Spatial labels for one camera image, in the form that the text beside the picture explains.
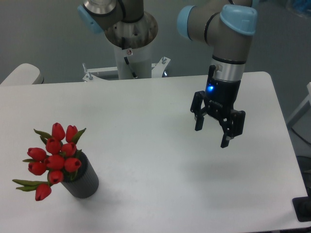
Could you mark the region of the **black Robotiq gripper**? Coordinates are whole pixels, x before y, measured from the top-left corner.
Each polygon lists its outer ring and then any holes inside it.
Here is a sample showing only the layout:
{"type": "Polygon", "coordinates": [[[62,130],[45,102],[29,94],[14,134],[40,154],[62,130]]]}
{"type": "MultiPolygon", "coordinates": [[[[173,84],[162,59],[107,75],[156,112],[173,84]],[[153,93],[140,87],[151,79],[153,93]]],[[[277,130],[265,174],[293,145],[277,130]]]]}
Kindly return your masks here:
{"type": "Polygon", "coordinates": [[[224,132],[221,148],[228,147],[229,141],[243,132],[245,111],[233,109],[240,84],[241,81],[208,79],[205,91],[195,92],[193,96],[190,111],[194,113],[195,130],[202,130],[206,114],[220,121],[224,132]]]}

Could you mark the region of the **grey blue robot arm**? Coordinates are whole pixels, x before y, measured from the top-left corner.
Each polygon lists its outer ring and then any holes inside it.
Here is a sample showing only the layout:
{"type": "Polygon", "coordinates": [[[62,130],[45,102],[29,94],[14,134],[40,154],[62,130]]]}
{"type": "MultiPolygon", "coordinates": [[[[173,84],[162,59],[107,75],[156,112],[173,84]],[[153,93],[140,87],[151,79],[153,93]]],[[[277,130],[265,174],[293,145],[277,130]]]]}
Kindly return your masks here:
{"type": "MultiPolygon", "coordinates": [[[[213,47],[207,84],[194,94],[191,112],[195,130],[204,117],[216,119],[223,129],[221,147],[243,132],[245,112],[234,109],[242,75],[256,31],[256,0],[210,0],[186,6],[178,14],[177,30],[191,41],[213,47]]],[[[152,75],[149,46],[158,33],[155,18],[141,0],[86,0],[78,6],[82,21],[94,33],[104,33],[114,46],[120,79],[152,75]]]]}

